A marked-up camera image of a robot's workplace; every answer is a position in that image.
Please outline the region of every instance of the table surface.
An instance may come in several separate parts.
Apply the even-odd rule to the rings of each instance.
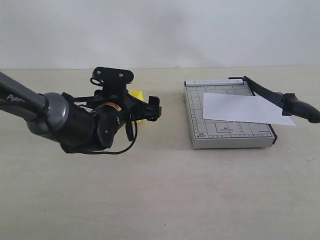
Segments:
[[[320,67],[132,69],[128,87],[160,97],[121,155],[65,154],[0,112],[0,239],[316,240],[320,125],[273,125],[266,149],[192,150],[184,80],[248,76],[320,108]],[[3,70],[37,93],[90,96],[92,69]],[[116,135],[113,151],[128,146]]]

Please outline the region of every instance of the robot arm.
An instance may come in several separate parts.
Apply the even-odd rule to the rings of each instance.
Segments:
[[[65,92],[35,93],[0,72],[0,110],[23,118],[31,133],[59,143],[66,153],[121,154],[135,143],[138,120],[154,122],[162,114],[158,97],[150,96],[146,103],[129,94],[127,84],[133,79],[129,70],[97,67],[90,81],[102,89],[93,96],[73,97]],[[130,146],[103,151],[111,148],[123,126]]]

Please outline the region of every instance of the sheet of paper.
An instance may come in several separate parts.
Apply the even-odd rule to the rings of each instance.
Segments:
[[[203,118],[210,120],[295,126],[282,109],[261,96],[203,94]]]

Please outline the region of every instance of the paper cutter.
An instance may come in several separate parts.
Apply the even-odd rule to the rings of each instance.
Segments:
[[[268,148],[277,140],[270,124],[203,119],[204,93],[253,96],[243,79],[184,82],[190,138],[193,149]]]

